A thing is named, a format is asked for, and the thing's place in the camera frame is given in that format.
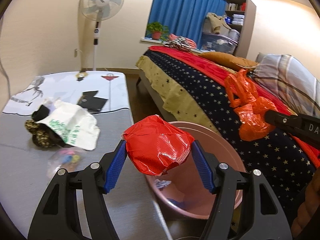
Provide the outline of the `red plastic wrapper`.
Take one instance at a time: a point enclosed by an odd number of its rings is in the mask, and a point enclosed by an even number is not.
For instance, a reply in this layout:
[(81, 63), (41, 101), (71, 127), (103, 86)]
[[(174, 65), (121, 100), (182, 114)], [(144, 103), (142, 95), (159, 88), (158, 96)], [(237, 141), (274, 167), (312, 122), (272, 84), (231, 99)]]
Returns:
[(136, 169), (148, 176), (161, 176), (186, 161), (194, 137), (164, 121), (147, 116), (122, 134), (126, 151)]

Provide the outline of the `beige jacket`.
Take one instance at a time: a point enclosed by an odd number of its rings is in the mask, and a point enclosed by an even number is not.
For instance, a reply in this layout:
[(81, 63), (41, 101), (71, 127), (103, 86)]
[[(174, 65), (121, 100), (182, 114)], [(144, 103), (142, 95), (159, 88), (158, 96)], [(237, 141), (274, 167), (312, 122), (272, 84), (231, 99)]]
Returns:
[(231, 27), (226, 23), (223, 16), (218, 16), (213, 12), (209, 12), (206, 18), (210, 22), (210, 33), (227, 36)]

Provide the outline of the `striped clothes pile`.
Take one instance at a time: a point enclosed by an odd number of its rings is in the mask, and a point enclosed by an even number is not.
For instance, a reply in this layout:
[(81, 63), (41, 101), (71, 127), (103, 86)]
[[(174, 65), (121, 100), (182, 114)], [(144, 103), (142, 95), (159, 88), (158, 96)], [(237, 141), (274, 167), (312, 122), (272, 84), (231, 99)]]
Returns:
[(181, 51), (191, 51), (197, 48), (197, 44), (183, 36), (170, 36), (169, 39), (163, 43), (165, 47), (174, 48)]

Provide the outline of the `orange brown cushion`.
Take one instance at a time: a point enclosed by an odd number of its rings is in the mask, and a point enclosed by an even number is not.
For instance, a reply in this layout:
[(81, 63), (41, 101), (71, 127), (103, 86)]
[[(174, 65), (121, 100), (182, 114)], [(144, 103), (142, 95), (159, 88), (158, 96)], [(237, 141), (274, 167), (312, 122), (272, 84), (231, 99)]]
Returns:
[(216, 51), (202, 53), (199, 55), (199, 57), (230, 68), (236, 72), (240, 71), (241, 69), (248, 69), (249, 71), (252, 71), (258, 65), (258, 63), (255, 61)]

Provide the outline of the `bed with starry blanket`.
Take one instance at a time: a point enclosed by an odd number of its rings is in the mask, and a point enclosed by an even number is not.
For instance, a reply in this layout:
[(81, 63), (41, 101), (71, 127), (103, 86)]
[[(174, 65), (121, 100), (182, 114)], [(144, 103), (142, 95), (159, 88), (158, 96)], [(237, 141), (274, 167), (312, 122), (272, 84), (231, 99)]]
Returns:
[(218, 133), (239, 153), (246, 170), (263, 172), (292, 223), (319, 167), (319, 150), (281, 129), (253, 142), (241, 140), (240, 119), (225, 90), (224, 80), (231, 74), (226, 67), (163, 46), (151, 46), (136, 65), (176, 120)]

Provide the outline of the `white standing fan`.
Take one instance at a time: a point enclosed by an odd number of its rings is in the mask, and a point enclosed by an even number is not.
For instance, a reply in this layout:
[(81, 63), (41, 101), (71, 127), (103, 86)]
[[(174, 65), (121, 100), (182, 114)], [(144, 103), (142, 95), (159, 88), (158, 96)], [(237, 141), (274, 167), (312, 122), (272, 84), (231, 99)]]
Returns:
[(100, 38), (101, 23), (115, 16), (122, 8), (124, 0), (80, 0), (80, 11), (92, 20), (93, 29), (93, 71), (97, 70), (96, 57)]

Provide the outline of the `clear plastic storage box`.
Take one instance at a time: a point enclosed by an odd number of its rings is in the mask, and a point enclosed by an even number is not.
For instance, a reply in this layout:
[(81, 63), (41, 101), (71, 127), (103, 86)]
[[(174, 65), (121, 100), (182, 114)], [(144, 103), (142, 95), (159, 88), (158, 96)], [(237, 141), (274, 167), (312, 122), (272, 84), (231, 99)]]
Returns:
[(233, 55), (238, 42), (227, 36), (202, 33), (200, 41), (200, 50), (215, 51)]

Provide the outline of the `orange plastic bag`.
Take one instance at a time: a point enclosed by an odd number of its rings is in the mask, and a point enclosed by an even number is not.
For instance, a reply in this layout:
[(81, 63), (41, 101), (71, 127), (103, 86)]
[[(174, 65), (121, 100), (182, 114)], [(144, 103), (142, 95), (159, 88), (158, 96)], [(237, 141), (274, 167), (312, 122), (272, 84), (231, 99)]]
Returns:
[(256, 85), (247, 77), (247, 70), (229, 74), (225, 89), (230, 106), (240, 118), (241, 140), (258, 140), (274, 131), (276, 127), (265, 121), (265, 114), (269, 110), (277, 111), (277, 108), (272, 101), (258, 95)]

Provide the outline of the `white printed plastic bag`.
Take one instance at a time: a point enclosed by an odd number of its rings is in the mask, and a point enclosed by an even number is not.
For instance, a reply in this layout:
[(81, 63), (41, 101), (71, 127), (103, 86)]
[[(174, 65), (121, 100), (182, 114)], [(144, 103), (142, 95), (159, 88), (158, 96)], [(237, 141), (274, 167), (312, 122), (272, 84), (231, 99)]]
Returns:
[(92, 151), (96, 148), (100, 129), (97, 119), (86, 109), (56, 99), (47, 101), (50, 114), (36, 123), (48, 126), (65, 144)]

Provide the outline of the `pink plastic basin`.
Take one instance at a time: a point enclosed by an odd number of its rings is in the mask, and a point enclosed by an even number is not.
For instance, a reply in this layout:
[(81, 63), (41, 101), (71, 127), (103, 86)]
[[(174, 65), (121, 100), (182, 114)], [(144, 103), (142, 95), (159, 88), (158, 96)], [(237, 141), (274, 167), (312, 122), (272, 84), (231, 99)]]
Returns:
[[(220, 162), (227, 163), (236, 171), (245, 172), (240, 155), (217, 133), (186, 121), (172, 121), (171, 124), (191, 134), (206, 152), (214, 154)], [(215, 196), (203, 187), (192, 156), (165, 175), (145, 177), (165, 219), (209, 218)]]

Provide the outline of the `floral dark fabric scrunchie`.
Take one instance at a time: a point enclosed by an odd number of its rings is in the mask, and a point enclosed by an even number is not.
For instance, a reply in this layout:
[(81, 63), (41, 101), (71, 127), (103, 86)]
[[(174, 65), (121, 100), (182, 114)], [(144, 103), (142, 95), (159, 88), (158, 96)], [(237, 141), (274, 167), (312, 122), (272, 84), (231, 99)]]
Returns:
[(44, 124), (38, 124), (33, 120), (24, 123), (25, 129), (32, 135), (33, 143), (42, 148), (54, 146), (63, 147), (65, 143), (61, 137)]

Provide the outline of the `black sock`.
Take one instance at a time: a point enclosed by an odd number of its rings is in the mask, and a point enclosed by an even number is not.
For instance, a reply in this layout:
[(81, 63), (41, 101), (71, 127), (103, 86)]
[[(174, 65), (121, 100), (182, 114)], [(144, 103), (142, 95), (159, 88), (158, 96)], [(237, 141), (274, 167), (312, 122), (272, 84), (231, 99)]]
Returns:
[(51, 110), (47, 106), (41, 105), (38, 110), (32, 113), (31, 118), (34, 122), (38, 122), (46, 118), (50, 112)]

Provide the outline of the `blue curtain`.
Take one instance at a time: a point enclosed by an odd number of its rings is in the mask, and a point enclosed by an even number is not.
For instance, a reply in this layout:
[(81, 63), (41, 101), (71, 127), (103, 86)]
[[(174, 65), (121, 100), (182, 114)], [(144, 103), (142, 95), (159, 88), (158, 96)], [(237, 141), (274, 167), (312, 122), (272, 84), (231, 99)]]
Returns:
[(200, 44), (204, 19), (209, 12), (225, 13), (226, 0), (153, 0), (148, 24), (159, 22), (169, 33)]

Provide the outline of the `wooden bookshelf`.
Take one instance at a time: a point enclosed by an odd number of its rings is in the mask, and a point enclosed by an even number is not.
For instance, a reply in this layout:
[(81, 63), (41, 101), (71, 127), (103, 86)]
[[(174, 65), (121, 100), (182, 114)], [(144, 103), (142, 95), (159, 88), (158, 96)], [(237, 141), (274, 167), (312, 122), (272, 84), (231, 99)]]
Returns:
[(225, 14), (228, 25), (239, 32), (238, 46), (234, 55), (246, 58), (252, 39), (256, 5), (251, 0), (227, 0)]

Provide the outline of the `potted green plant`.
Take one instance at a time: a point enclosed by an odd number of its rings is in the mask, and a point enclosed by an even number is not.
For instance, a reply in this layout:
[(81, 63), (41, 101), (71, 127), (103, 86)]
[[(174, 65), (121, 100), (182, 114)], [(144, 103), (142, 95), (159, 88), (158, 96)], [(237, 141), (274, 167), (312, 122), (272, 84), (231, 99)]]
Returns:
[(165, 41), (169, 37), (169, 27), (162, 25), (160, 22), (149, 23), (146, 27), (146, 35), (153, 40)]

